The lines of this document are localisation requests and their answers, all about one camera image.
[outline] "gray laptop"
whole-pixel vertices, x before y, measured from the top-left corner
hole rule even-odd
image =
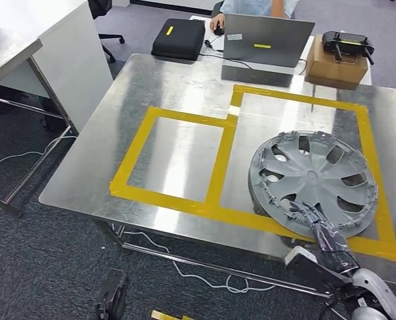
[[[226,15],[223,58],[296,67],[313,22]]]

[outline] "cardboard box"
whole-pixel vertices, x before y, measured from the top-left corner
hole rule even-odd
[[[336,61],[334,53],[324,51],[322,35],[315,35],[307,61],[306,75],[310,78],[359,83],[368,69],[367,58],[361,55],[343,55],[342,61]]]

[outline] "yellow sticker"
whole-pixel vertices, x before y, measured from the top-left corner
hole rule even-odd
[[[166,35],[170,35],[171,31],[173,31],[173,26],[170,26],[170,28],[168,28],[168,31],[167,31]]]
[[[260,45],[259,43],[254,43],[255,48],[270,49],[270,45]]]
[[[359,42],[352,42],[352,41],[345,41],[345,40],[342,40],[340,42],[342,42],[342,43],[347,43],[348,45],[361,45],[361,43],[359,43]]]

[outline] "computer mouse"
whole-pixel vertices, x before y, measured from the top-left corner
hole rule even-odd
[[[225,29],[220,28],[220,23],[217,22],[217,26],[216,27],[216,30],[214,30],[215,35],[223,35],[225,34]]]

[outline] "robotic arm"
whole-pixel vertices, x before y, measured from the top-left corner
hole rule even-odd
[[[331,289],[352,320],[396,320],[396,297],[378,275],[360,268],[339,228],[310,203],[291,204],[291,211],[302,214],[310,226],[321,264],[297,246],[285,257],[287,269],[318,280],[321,289]]]

